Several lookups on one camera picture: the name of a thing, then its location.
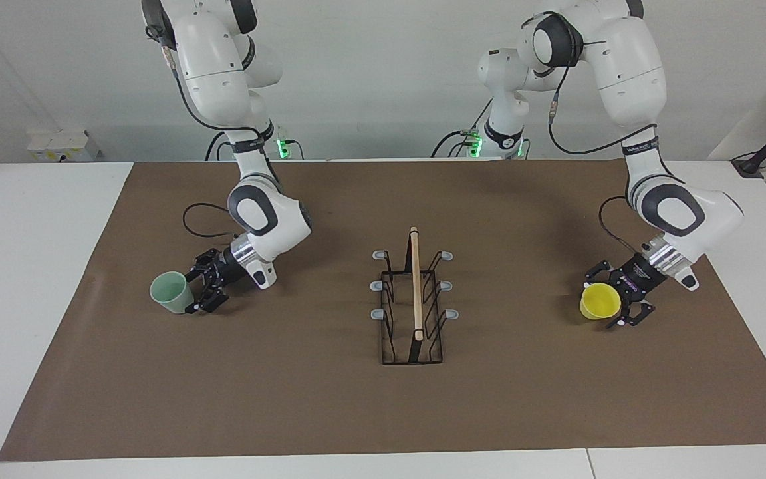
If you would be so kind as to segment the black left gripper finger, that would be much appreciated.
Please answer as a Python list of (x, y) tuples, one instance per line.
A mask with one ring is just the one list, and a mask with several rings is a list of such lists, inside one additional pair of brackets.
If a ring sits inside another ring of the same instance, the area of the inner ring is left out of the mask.
[(646, 301), (623, 304), (616, 318), (608, 322), (608, 329), (623, 325), (634, 327), (641, 324), (654, 310), (656, 306)]
[(613, 267), (609, 261), (600, 261), (596, 266), (586, 271), (586, 284), (620, 284), (623, 270)]

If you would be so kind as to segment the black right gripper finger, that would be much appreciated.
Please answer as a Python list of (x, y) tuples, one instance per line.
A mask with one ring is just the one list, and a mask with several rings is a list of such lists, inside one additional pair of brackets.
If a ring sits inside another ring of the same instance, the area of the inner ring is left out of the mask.
[(213, 313), (228, 299), (228, 294), (225, 294), (222, 286), (207, 286), (201, 291), (200, 297), (198, 297), (194, 303), (186, 307), (186, 313), (203, 311)]
[(218, 249), (208, 249), (194, 260), (194, 265), (186, 273), (186, 280), (221, 280), (219, 264), (222, 252)]

